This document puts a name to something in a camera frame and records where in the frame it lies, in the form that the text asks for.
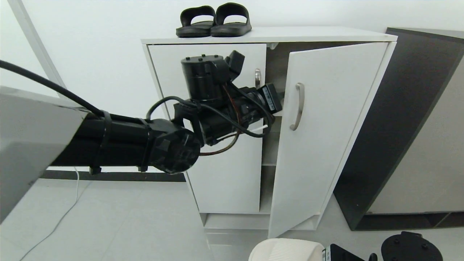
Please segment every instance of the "black device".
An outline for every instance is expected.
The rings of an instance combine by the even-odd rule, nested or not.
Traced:
[[[245,56],[233,51],[225,59],[220,55],[201,55],[186,57],[181,61],[191,101],[213,107],[229,118],[248,126],[271,114],[270,127],[274,121],[273,113],[282,110],[279,97],[273,84],[259,88],[237,88],[232,81],[242,71]],[[231,103],[238,108],[239,119]],[[183,119],[192,122],[195,135],[202,144],[215,145],[218,139],[234,131],[234,126],[217,113],[183,103],[174,105],[173,122],[183,126]]]
[[[384,261],[443,261],[438,248],[424,239],[421,234],[402,231],[392,235],[382,243],[382,258]],[[364,259],[331,244],[322,251],[322,261],[364,261]],[[377,255],[372,253],[368,261],[377,261]]]
[[[219,55],[201,55],[181,61],[190,99],[164,97],[153,105],[145,118],[110,114],[92,106],[65,88],[19,66],[0,61],[0,67],[37,81],[81,104],[89,114],[73,139],[51,166],[90,166],[98,174],[101,166],[139,166],[147,171],[154,166],[169,174],[189,169],[205,144],[214,145],[222,136],[237,131],[234,142],[242,133],[261,138],[269,132],[273,113],[282,109],[274,85],[237,88],[232,82],[242,70],[245,57],[233,51],[225,59]],[[150,119],[151,113],[167,100],[177,100],[175,116]],[[263,134],[247,130],[251,123],[266,119]],[[192,122],[193,131],[183,120]]]

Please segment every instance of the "white cable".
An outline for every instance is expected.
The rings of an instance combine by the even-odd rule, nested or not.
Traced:
[[[76,174],[77,174],[77,184],[76,184],[76,200],[74,201],[74,204],[68,209],[68,211],[66,211],[66,213],[60,218],[60,220],[58,221],[58,223],[56,224],[55,228],[50,232],[50,234],[48,234],[48,236],[44,237],[39,243],[35,244],[35,246],[33,246],[31,249],[29,249],[29,251],[27,251],[23,257],[21,257],[21,259],[19,261],[22,261],[26,256],[27,254],[29,254],[32,250],[34,250],[34,248],[36,248],[36,246],[40,245],[40,243],[42,243],[43,241],[45,241],[45,239],[47,239],[49,236],[51,236],[53,234],[53,232],[55,232],[55,230],[57,230],[57,227],[58,225],[61,223],[61,221],[64,219],[64,217],[69,213],[69,211],[71,211],[71,209],[77,204],[77,200],[79,199],[79,171],[76,169],[76,167],[74,167],[74,170],[76,171]]]
[[[256,132],[256,131],[259,131],[259,130],[262,130],[262,129],[265,129],[265,128],[267,128],[267,124],[265,124],[265,125],[263,125],[263,126],[261,126],[259,128],[253,129],[253,130],[251,130],[251,132]],[[235,134],[235,133],[237,133],[237,132],[234,131],[232,133],[229,133],[228,135],[232,135],[232,134]]]

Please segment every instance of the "dark gray cabinet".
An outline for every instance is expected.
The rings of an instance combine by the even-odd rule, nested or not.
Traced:
[[[464,32],[396,48],[334,194],[352,230],[464,226]]]

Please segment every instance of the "label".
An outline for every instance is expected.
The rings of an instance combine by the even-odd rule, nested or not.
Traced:
[[[322,251],[322,261],[330,261],[330,246]]]
[[[272,98],[271,98],[271,94],[269,93],[269,90],[267,89],[267,86],[263,87],[263,93],[264,93],[264,97],[267,100],[267,104],[269,105],[269,109],[271,111],[275,111],[276,107],[274,106],[274,103],[273,103]]]

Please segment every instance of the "white cabinet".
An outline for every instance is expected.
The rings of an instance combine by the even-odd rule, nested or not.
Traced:
[[[266,44],[236,44],[232,48],[230,45],[152,45],[149,50],[158,76],[158,88],[164,97],[174,95],[182,99],[190,98],[180,65],[180,60],[185,57],[201,54],[226,57],[233,50],[238,51],[245,55],[242,72],[234,80],[234,84],[240,87],[253,87],[255,70],[259,69],[264,74],[266,66]],[[167,102],[168,115],[171,117],[174,115],[174,103]],[[262,125],[261,120],[253,123],[250,129]],[[232,139],[228,138],[215,146],[205,146],[201,151],[217,151]],[[259,212],[262,144],[262,139],[241,135],[227,153],[198,159],[188,170],[188,177],[200,212]]]
[[[143,40],[163,97],[189,98],[181,59],[233,50],[245,55],[235,85],[254,87],[259,69],[266,83],[284,93],[283,111],[268,136],[241,135],[232,150],[201,157],[187,171],[205,228],[267,229],[269,237],[316,229],[395,40],[323,26],[257,27],[237,38]],[[167,116],[173,111],[168,104]]]

